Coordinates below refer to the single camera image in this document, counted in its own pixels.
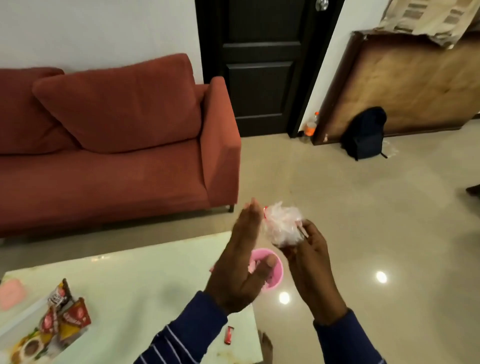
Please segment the tiled floor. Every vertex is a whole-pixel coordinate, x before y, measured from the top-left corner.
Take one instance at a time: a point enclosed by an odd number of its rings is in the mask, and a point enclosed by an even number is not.
[[[337,285],[390,363],[476,363],[480,358],[480,122],[461,131],[389,138],[398,152],[361,162],[339,145],[286,135],[242,141],[240,201],[283,200],[329,242]],[[203,213],[118,224],[110,230],[7,239],[7,270],[227,231],[238,214]],[[376,272],[387,276],[376,280]],[[282,305],[280,292],[290,294]],[[312,318],[287,274],[254,303],[274,363],[318,363]]]

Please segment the pink container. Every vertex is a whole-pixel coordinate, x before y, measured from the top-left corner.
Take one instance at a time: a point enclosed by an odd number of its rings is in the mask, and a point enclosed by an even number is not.
[[[267,282],[263,286],[262,291],[271,290],[271,289],[275,288],[276,286],[278,286],[279,283],[282,281],[282,279],[283,279],[282,261],[280,260],[280,258],[278,257],[278,255],[275,252],[273,252],[270,249],[266,249],[266,248],[254,249],[252,251],[252,255],[250,257],[250,265],[248,267],[248,270],[250,271],[250,273],[252,273],[255,270],[255,267],[258,264],[257,262],[260,262],[263,258],[265,258],[266,256],[268,256],[270,254],[273,254],[273,255],[276,256],[276,266],[275,266],[275,268],[273,268],[272,275],[270,276],[270,278],[267,280]]]

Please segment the black backpack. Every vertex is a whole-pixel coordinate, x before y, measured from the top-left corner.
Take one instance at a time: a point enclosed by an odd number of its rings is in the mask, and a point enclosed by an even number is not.
[[[341,136],[342,148],[356,160],[379,155],[382,152],[386,121],[387,114],[380,106],[362,111],[353,118]]]

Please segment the bare foot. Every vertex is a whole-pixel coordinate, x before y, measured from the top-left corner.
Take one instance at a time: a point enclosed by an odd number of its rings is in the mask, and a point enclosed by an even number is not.
[[[270,338],[264,332],[258,330],[258,339],[260,340],[260,347],[262,348],[262,355],[264,356],[264,364],[273,364],[273,345]]]

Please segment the white table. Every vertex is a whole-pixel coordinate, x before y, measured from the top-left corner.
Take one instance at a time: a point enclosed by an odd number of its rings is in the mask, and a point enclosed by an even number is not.
[[[7,272],[3,280],[18,278],[28,297],[0,311],[0,327],[67,278],[73,294],[85,298],[92,325],[55,363],[132,364],[153,336],[205,288],[209,269],[229,238],[230,232],[224,232]],[[224,328],[202,363],[261,362],[252,306],[230,315],[228,325],[235,328],[232,344],[223,343]]]

